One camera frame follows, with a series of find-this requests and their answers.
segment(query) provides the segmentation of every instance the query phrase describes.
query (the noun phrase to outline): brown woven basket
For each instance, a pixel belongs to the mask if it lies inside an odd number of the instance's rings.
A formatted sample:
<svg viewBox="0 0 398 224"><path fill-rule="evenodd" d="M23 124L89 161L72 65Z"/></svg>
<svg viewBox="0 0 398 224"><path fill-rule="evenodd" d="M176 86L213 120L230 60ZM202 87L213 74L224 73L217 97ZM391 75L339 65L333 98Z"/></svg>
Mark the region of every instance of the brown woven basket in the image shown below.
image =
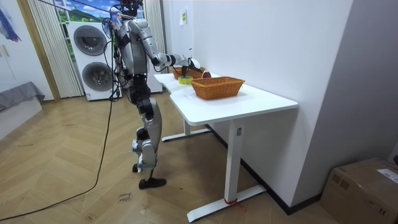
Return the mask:
<svg viewBox="0 0 398 224"><path fill-rule="evenodd" d="M175 67L175 69L172 68L172 72L174 74L175 79L178 79L180 76L182 76L181 69L182 69L181 67ZM206 70L206 68L200 67L200 70L202 70L202 72L197 72L192 69L189 69L187 72L187 76L191 76L193 79L201 78L201 75Z"/></svg>
<svg viewBox="0 0 398 224"><path fill-rule="evenodd" d="M197 96L204 100L236 96L243 83L244 80L232 77L201 78L191 81Z"/></svg>

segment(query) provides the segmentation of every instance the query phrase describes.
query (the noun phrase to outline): dryer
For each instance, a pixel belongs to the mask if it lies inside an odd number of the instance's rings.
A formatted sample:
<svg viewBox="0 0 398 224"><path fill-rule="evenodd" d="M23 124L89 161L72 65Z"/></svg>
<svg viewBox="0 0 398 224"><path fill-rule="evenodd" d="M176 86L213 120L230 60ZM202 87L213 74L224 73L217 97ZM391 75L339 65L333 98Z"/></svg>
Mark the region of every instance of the dryer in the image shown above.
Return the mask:
<svg viewBox="0 0 398 224"><path fill-rule="evenodd" d="M108 99L112 86L115 90L117 83L112 82L110 69L113 60L111 43L104 52L106 43L111 39L105 35L102 23L67 22L66 26L87 100Z"/></svg>

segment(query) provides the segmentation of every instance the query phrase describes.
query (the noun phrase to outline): humanoid robot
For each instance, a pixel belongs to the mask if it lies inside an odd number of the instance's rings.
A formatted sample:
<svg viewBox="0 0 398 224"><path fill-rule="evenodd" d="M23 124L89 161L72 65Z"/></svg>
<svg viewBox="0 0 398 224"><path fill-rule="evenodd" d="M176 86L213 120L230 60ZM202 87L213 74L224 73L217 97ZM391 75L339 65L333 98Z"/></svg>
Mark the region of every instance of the humanoid robot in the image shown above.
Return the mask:
<svg viewBox="0 0 398 224"><path fill-rule="evenodd" d="M159 52L148 22L145 19L135 19L142 0L121 0L121 3L124 4L120 8L122 16L119 15L118 20L118 15L114 15L110 26L117 43L114 51L116 74L123 73L128 80L129 99L137 106L144 123L137 130L137 139L132 143L132 151L139 155L138 163L133 165L132 171L144 171L145 179L139 182L140 189L161 187L166 184L166 180L154 178L152 174L157 165L162 116L155 99L150 97L150 89L146 83L147 56L156 67L181 65L183 75L188 69L201 72L200 64L183 55Z"/></svg>

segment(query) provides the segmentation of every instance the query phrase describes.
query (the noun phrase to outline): white desk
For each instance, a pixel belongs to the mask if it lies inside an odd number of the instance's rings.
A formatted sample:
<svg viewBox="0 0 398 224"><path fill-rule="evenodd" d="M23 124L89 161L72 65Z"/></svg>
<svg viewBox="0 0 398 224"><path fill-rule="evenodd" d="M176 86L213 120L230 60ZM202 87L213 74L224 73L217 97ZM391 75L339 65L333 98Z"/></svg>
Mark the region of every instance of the white desk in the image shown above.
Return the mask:
<svg viewBox="0 0 398 224"><path fill-rule="evenodd" d="M237 193L238 175L241 160L241 149L244 135L244 120L248 116L287 110L298 107L297 102L264 90L243 84L237 96L216 100L203 100L196 96L191 85L180 85L173 74L158 74L156 79L170 92L170 99L184 117L185 133L162 138L168 141L183 138L192 134L208 132L202 129L198 133L190 133L189 126L198 126L220 121L229 121L228 155L226 167L224 199L194 209L187 214L189 222L221 210L231 204L255 196L266 190L257 185Z"/></svg>

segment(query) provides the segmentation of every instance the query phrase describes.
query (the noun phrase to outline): white curtain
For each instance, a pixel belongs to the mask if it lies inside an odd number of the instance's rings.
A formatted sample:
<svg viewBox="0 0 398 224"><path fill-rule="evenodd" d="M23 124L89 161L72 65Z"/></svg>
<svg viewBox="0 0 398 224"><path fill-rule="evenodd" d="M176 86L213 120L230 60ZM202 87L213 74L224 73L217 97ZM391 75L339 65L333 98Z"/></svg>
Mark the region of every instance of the white curtain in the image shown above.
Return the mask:
<svg viewBox="0 0 398 224"><path fill-rule="evenodd" d="M53 4L52 0L44 1ZM54 7L36 0L28 0L28 3L61 98L82 96L83 89Z"/></svg>
<svg viewBox="0 0 398 224"><path fill-rule="evenodd" d="M165 53L165 40L164 40L164 28L163 28L163 17L162 17L162 1L160 0L144 0L144 17L148 21L150 31L154 37L159 52Z"/></svg>

